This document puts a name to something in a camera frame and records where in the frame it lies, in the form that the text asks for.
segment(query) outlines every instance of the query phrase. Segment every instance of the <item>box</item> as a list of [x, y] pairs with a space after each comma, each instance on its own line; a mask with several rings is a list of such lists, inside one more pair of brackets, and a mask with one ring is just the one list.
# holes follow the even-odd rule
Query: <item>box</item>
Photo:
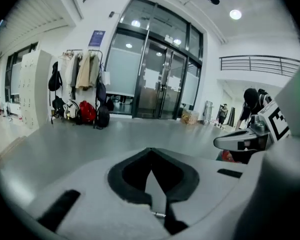
[[195, 125], [198, 121], [199, 113], [184, 109], [180, 121], [187, 125]]

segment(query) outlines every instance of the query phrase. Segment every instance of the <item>metal clip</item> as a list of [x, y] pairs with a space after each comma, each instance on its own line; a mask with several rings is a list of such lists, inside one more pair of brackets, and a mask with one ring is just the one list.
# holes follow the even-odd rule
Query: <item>metal clip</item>
[[160, 212], [155, 212], [155, 211], [152, 211], [152, 214], [160, 219], [164, 219], [166, 217], [165, 214], [163, 213], [160, 213]]

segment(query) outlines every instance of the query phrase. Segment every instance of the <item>balcony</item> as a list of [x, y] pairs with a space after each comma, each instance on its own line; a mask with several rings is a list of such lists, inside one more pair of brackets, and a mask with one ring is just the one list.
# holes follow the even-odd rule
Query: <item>balcony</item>
[[255, 71], [292, 77], [300, 67], [300, 60], [269, 55], [238, 55], [220, 57], [220, 69]]

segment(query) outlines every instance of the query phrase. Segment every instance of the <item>door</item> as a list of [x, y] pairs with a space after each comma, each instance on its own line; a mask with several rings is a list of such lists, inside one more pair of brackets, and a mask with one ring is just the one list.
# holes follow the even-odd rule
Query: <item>door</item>
[[186, 58], [149, 40], [140, 70], [135, 116], [174, 119], [180, 98]]

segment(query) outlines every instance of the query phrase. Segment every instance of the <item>white cabinet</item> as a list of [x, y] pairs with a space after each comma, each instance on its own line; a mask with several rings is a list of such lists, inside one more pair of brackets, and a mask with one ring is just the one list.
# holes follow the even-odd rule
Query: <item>white cabinet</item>
[[47, 119], [47, 88], [51, 54], [36, 50], [22, 57], [19, 96], [24, 124], [35, 129]]

